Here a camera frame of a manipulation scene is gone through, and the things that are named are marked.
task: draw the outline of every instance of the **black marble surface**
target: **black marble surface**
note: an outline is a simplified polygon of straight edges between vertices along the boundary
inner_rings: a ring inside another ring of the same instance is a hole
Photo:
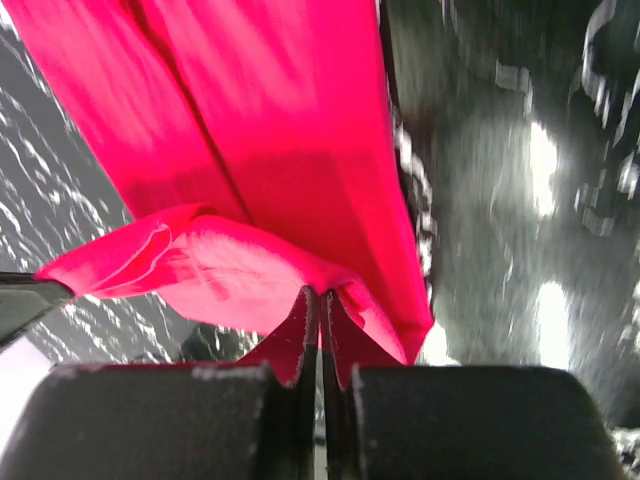
[[[462,363],[568,369],[607,421],[640,427],[640,310],[633,298],[639,214],[628,208],[611,235],[599,238],[574,211],[590,168],[579,152],[591,151],[593,139],[553,119],[564,115],[563,94],[580,63],[584,25],[576,19],[588,15],[539,3],[556,8],[551,27],[542,7],[524,15],[521,2],[495,10],[508,2],[477,0],[452,32],[443,22],[445,1],[389,2],[400,111],[424,159],[418,170],[433,186],[438,220],[432,297],[438,327],[421,361],[433,362],[435,352]],[[483,20],[486,11],[493,23]],[[1,6],[0,14],[0,269],[33,271],[129,216]],[[494,35],[505,18],[520,26]],[[532,46],[531,38],[549,28],[556,35],[545,37],[548,47]],[[522,71],[514,81],[499,69],[504,75],[496,78],[496,61],[534,65],[544,75],[521,88]],[[544,115],[530,108],[530,87],[538,104],[546,98]],[[434,233],[427,223],[420,228]],[[421,241],[427,249],[432,236]],[[194,328],[157,296],[85,298],[29,336],[59,362],[179,360],[193,352],[230,359],[257,341]]]

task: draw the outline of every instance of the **red fabric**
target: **red fabric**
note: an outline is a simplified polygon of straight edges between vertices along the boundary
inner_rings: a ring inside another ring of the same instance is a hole
[[[39,276],[267,334],[301,286],[412,362],[432,324],[373,0],[3,0],[136,222]]]

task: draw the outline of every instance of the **black object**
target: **black object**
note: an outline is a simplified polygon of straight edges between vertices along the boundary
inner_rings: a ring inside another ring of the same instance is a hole
[[[55,370],[24,411],[0,478],[311,479],[318,323],[329,479],[623,478],[593,402],[569,374],[356,367],[342,391],[335,362],[349,352],[333,352],[331,335],[346,310],[332,292],[318,299],[309,289],[292,315],[302,307],[293,386],[266,365]]]
[[[41,282],[29,273],[0,272],[0,352],[29,326],[73,298],[57,282]]]

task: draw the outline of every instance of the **red cloth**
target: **red cloth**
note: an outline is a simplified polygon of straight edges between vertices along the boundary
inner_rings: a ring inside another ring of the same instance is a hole
[[[268,334],[336,288],[402,363],[432,324],[374,0],[3,0],[136,218],[39,273]]]

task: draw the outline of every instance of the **white surface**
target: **white surface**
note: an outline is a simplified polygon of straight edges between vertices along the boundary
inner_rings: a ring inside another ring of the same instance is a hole
[[[0,459],[31,393],[51,366],[24,337],[0,354]]]

